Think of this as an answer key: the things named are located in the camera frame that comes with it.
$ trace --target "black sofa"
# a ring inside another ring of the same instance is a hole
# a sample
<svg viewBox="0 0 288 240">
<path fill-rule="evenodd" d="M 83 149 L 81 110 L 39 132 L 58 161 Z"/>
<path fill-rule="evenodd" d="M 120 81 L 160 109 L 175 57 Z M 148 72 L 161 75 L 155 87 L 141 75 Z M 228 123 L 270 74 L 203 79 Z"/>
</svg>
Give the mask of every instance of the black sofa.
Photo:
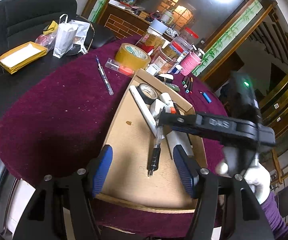
<svg viewBox="0 0 288 240">
<path fill-rule="evenodd" d="M 76 15 L 76 0 L 2 0 L 0 1 L 0 55 L 6 51 L 26 43 L 35 41 L 43 29 L 52 20 L 66 13 L 69 18 L 83 20 Z M 85 45 L 88 46 L 94 36 L 90 49 L 96 49 L 116 40 L 112 32 L 94 24 L 95 35 L 90 29 Z M 0 66 L 0 118 L 32 86 L 61 65 L 75 59 L 79 55 L 63 56 L 58 59 L 50 51 L 46 56 L 30 63 L 28 66 L 10 75 L 2 71 Z M 18 184 L 0 160 L 0 237 L 10 239 L 7 231 L 7 217 L 13 193 Z"/>
</svg>

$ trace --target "purple tablecloth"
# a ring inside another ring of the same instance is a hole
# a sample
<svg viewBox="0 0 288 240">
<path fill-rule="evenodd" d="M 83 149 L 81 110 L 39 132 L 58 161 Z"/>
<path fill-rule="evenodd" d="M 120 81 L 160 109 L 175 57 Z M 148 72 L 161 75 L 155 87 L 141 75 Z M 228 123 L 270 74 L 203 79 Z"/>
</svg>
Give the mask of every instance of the purple tablecloth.
<svg viewBox="0 0 288 240">
<path fill-rule="evenodd" d="M 114 91 L 109 96 L 99 74 L 95 55 L 102 65 L 114 58 L 121 43 L 135 44 L 139 36 L 107 44 L 79 57 L 44 78 L 25 93 L 0 121 L 0 158 L 17 178 L 37 185 L 44 175 L 69 175 L 96 157 L 130 78 L 105 69 Z M 183 76 L 174 76 L 181 86 Z M 199 91 L 212 99 L 208 104 Z M 180 94 L 196 111 L 226 115 L 221 102 L 194 77 L 191 95 Z M 214 171 L 222 159 L 217 141 L 204 139 L 208 168 Z M 96 221 L 141 235 L 184 236 L 192 214 L 157 214 L 122 208 L 95 200 Z"/>
</svg>

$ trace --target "silver bolt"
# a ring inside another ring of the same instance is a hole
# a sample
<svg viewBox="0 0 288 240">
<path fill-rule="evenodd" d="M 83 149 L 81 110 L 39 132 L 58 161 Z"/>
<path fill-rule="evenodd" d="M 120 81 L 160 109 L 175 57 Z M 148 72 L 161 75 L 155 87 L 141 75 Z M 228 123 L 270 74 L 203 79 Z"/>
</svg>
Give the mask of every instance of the silver bolt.
<svg viewBox="0 0 288 240">
<path fill-rule="evenodd" d="M 51 180 L 52 179 L 52 175 L 46 175 L 45 177 L 44 177 L 44 181 L 49 181 L 49 180 Z"/>
<path fill-rule="evenodd" d="M 241 174 L 235 174 L 234 178 L 235 178 L 236 180 L 241 181 L 241 180 L 243 179 L 243 176 L 242 176 Z"/>
<path fill-rule="evenodd" d="M 83 175 L 83 174 L 85 174 L 86 173 L 86 170 L 85 169 L 79 169 L 78 171 L 77 171 L 77 174 L 78 175 Z"/>
<path fill-rule="evenodd" d="M 204 174 L 204 175 L 207 175 L 207 174 L 209 174 L 209 170 L 208 169 L 206 169 L 206 168 L 201 168 L 201 174 Z"/>
</svg>

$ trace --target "sofa backrest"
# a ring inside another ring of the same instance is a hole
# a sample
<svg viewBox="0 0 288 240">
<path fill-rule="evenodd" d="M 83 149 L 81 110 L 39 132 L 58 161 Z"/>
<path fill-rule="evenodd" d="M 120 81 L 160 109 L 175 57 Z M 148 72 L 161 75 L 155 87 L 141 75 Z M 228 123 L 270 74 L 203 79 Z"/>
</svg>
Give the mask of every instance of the sofa backrest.
<svg viewBox="0 0 288 240">
<path fill-rule="evenodd" d="M 76 0 L 1 0 L 0 55 L 42 34 L 52 20 L 66 13 L 75 18 Z"/>
</svg>

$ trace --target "cardboard tray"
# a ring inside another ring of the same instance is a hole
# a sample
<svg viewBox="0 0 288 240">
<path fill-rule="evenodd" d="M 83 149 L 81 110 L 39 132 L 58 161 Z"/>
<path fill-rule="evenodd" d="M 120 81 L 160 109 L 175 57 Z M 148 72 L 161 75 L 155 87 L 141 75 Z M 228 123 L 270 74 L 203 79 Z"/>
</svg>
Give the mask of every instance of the cardboard tray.
<svg viewBox="0 0 288 240">
<path fill-rule="evenodd" d="M 130 85 L 150 84 L 161 94 L 167 92 L 184 114 L 195 114 L 192 105 L 157 78 L 139 69 Z M 185 192 L 166 139 L 161 143 L 159 169 L 148 177 L 147 163 L 152 152 L 154 135 L 127 88 L 104 144 L 113 148 L 113 161 L 96 198 L 103 201 L 158 213 L 191 213 L 196 207 Z M 190 135 L 195 158 L 201 167 L 207 167 L 202 138 Z"/>
<path fill-rule="evenodd" d="M 13 54 L 14 52 L 16 52 L 16 51 L 18 51 L 18 50 L 20 50 L 20 49 L 22 49 L 22 48 L 25 48 L 25 47 L 26 47 L 27 45 L 29 45 L 29 44 L 32 44 L 32 46 L 33 46 L 34 48 L 36 48 L 36 49 L 40 49 L 41 52 L 35 54 L 34 56 L 31 56 L 31 57 L 27 58 L 26 60 L 22 61 L 21 63 L 13 66 L 13 67 L 11 67 L 11 68 L 7 67 L 5 64 L 3 64 L 3 63 L 1 62 L 2 59 L 6 58 L 7 56 Z M 0 65 L 1 65 L 3 68 L 5 68 L 7 72 L 9 72 L 9 73 L 11 73 L 11 74 L 14 74 L 16 71 L 20 70 L 22 67 L 26 66 L 27 64 L 33 62 L 34 60 L 36 60 L 36 59 L 38 59 L 38 58 L 40 58 L 40 57 L 45 56 L 46 54 L 47 54 L 47 49 L 46 49 L 45 47 L 43 47 L 43 46 L 41 46 L 41 45 L 39 45 L 39 44 L 37 44 L 37 43 L 34 43 L 34 42 L 32 42 L 32 41 L 29 41 L 29 42 L 27 42 L 27 43 L 25 43 L 25 44 L 22 44 L 22 45 L 20 45 L 20 46 L 18 46 L 18 47 L 16 47 L 16 48 L 13 48 L 13 49 L 9 50 L 9 51 L 7 51 L 6 53 L 4 53 L 3 55 L 1 55 L 1 56 L 0 56 Z"/>
</svg>

